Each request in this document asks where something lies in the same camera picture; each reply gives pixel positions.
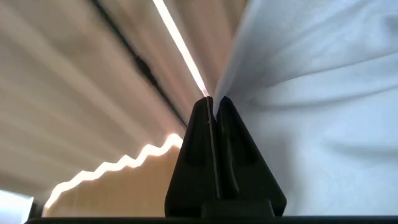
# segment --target beige wall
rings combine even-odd
[[[107,172],[64,192],[45,212],[46,217],[162,217],[178,149],[149,156],[135,169]]]

